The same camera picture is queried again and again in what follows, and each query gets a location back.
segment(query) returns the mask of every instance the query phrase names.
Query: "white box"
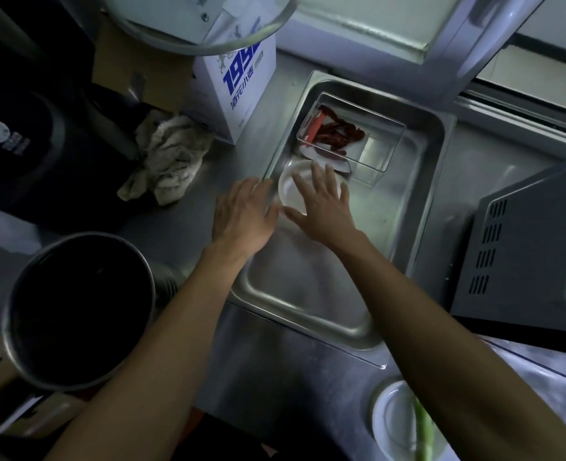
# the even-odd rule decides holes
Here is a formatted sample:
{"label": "white box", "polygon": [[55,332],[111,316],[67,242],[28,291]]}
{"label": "white box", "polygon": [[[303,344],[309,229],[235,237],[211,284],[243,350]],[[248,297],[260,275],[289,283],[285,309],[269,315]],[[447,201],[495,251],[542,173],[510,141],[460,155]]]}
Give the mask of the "white box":
{"label": "white box", "polygon": [[[260,0],[250,0],[242,11],[240,18],[222,14],[211,29],[209,41],[236,38],[238,33],[246,37],[272,17]],[[218,139],[235,144],[275,68],[274,36],[238,52],[196,57],[183,112]]]}

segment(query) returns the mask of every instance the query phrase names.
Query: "crumpled towel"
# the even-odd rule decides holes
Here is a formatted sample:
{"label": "crumpled towel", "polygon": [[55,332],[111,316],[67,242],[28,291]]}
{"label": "crumpled towel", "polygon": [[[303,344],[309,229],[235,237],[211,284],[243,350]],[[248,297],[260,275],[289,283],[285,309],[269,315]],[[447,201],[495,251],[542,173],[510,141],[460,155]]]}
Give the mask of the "crumpled towel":
{"label": "crumpled towel", "polygon": [[148,189],[159,205],[180,199],[202,165],[210,149],[213,133],[199,128],[187,116],[151,111],[136,129],[136,142],[143,162],[117,191],[122,200],[137,199]]}

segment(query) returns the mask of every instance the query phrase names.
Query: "person's right hand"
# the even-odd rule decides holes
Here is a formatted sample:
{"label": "person's right hand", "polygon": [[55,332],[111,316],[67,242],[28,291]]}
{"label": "person's right hand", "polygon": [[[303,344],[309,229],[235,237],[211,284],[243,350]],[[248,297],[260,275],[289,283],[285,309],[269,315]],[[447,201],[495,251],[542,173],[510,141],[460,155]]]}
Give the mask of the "person's right hand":
{"label": "person's right hand", "polygon": [[313,162],[311,170],[313,187],[300,175],[292,176],[304,198],[306,215],[292,207],[283,207],[283,211],[310,239],[335,250],[357,233],[349,210],[349,188],[341,183],[339,197],[332,165],[326,165],[324,172]]}

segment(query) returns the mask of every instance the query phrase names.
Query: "metal pot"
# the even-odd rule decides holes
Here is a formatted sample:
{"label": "metal pot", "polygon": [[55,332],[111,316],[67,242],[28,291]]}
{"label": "metal pot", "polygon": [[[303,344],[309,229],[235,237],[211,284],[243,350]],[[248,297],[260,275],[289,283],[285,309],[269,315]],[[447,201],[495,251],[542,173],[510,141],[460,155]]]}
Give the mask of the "metal pot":
{"label": "metal pot", "polygon": [[7,354],[25,380],[45,390],[103,382],[182,279],[118,236],[65,237],[38,252],[12,288],[1,324]]}

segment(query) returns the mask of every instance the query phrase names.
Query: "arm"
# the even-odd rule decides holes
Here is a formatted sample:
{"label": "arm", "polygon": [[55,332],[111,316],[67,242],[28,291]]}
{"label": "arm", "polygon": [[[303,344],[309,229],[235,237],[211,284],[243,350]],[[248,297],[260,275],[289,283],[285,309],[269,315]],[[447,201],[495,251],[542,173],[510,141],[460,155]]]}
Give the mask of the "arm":
{"label": "arm", "polygon": [[286,215],[332,249],[364,298],[411,389],[463,460],[566,460],[566,425],[512,368],[400,273],[354,227],[349,190],[331,167],[314,189],[294,177],[307,207]]}
{"label": "arm", "polygon": [[217,199],[213,242],[116,376],[67,428],[46,461],[168,460],[202,382],[219,314],[249,256],[274,231],[272,181],[236,182]]}

